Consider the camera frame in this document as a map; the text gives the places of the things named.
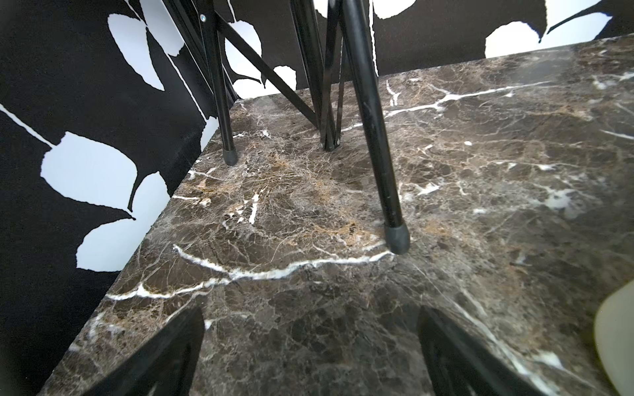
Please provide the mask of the black tripod music stand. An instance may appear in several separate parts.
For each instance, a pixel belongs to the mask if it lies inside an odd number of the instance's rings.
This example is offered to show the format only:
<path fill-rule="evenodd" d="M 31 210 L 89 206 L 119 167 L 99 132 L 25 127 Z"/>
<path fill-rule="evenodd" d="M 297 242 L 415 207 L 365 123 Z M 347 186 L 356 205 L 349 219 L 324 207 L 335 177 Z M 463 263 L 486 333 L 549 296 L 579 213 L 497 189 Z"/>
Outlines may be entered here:
<path fill-rule="evenodd" d="M 343 107 L 333 107 L 331 85 L 334 71 L 349 66 L 359 114 L 368 144 L 371 166 L 384 216 L 386 245 L 397 255 L 410 247 L 410 234 L 401 210 L 391 160 L 377 77 L 373 68 L 370 33 L 360 1 L 330 1 L 327 8 L 325 42 L 321 43 L 312 1 L 290 3 L 302 63 L 312 104 L 307 105 L 242 38 L 236 29 L 215 10 L 212 1 L 166 1 L 168 15 L 174 21 L 206 82 L 221 128 L 225 163 L 234 166 L 238 155 L 234 146 L 229 104 L 237 100 L 229 87 L 221 55 L 220 39 L 227 39 L 255 69 L 320 131 L 327 152 L 340 144 Z"/>

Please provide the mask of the white plastic storage box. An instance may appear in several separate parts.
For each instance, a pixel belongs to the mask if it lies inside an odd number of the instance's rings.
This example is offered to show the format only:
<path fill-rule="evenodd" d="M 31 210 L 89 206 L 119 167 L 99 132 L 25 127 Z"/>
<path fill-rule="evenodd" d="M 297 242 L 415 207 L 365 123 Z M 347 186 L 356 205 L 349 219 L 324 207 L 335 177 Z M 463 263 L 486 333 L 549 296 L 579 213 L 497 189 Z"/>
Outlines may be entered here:
<path fill-rule="evenodd" d="M 594 320 L 599 359 L 614 389 L 633 395 L 633 281 L 610 295 Z"/>

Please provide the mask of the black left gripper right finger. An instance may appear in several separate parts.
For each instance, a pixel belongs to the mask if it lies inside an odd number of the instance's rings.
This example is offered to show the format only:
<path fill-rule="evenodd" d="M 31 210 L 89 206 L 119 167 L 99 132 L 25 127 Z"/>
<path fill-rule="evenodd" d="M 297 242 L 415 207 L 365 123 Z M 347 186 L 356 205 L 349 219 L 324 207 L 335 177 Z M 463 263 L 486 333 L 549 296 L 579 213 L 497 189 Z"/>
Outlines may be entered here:
<path fill-rule="evenodd" d="M 541 394 L 441 310 L 421 307 L 417 332 L 434 394 Z"/>

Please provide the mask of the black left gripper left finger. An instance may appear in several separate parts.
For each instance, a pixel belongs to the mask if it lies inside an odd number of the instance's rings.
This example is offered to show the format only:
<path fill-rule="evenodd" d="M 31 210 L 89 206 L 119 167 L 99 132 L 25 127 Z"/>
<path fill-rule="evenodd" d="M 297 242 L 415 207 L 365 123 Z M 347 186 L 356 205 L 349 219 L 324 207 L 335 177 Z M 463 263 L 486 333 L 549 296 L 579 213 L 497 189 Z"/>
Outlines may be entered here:
<path fill-rule="evenodd" d="M 188 395 L 205 324 L 199 307 L 175 316 L 86 395 Z"/>

